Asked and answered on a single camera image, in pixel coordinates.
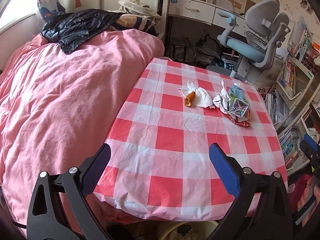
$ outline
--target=metal screw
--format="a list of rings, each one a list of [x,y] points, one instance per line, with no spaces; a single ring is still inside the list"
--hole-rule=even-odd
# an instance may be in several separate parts
[[[281,174],[276,171],[276,172],[273,173],[273,176],[275,176],[276,178],[279,179],[281,177]]]
[[[74,173],[76,173],[77,171],[78,171],[78,168],[77,168],[77,167],[72,167],[72,168],[69,169],[69,173],[71,173],[71,174],[74,174]]]
[[[243,169],[243,172],[244,172],[245,174],[251,174],[251,173],[252,173],[252,170],[251,170],[250,168],[248,168],[248,167],[245,167],[245,168]]]
[[[47,176],[47,172],[46,171],[43,171],[40,173],[40,177],[41,178],[44,178],[45,176]]]

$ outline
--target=plastic tablecloth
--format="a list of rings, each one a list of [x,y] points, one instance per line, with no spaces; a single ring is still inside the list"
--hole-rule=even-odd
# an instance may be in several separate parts
[[[154,58],[121,108],[106,139],[111,160],[96,197],[142,219],[205,221],[221,219],[232,201],[209,160],[217,142],[242,167],[287,183],[277,133],[257,90],[240,83],[250,104],[251,127],[237,126],[219,109],[186,107],[178,88],[192,81],[212,98],[228,90],[229,77]],[[249,211],[257,207],[259,196]]]

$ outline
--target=blue chair seat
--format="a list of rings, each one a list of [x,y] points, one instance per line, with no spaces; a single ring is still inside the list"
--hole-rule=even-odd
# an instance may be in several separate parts
[[[258,51],[254,47],[251,47],[249,44],[239,41],[237,39],[227,37],[227,46],[235,51],[239,52],[241,55],[255,61],[257,63],[261,63],[264,60],[265,54],[261,51]]]

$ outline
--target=window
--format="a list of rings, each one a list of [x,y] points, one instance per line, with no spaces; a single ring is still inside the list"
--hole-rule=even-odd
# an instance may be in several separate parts
[[[37,0],[11,0],[0,18],[0,28],[37,10]]]

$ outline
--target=hand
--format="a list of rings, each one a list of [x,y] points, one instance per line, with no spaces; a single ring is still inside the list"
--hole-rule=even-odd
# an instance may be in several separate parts
[[[303,195],[302,195],[301,199],[298,202],[298,209],[302,208],[307,202],[307,197],[309,195],[311,181],[312,181],[312,178],[310,178],[307,181],[307,187],[305,188],[305,190],[303,192]],[[320,187],[319,186],[315,186],[315,188],[313,190],[313,194],[316,197],[316,206],[311,210],[311,212],[302,221],[302,226],[303,227],[308,222],[308,220],[310,219],[310,217],[312,216],[313,212],[315,211],[316,207],[318,206],[318,204],[320,202]]]

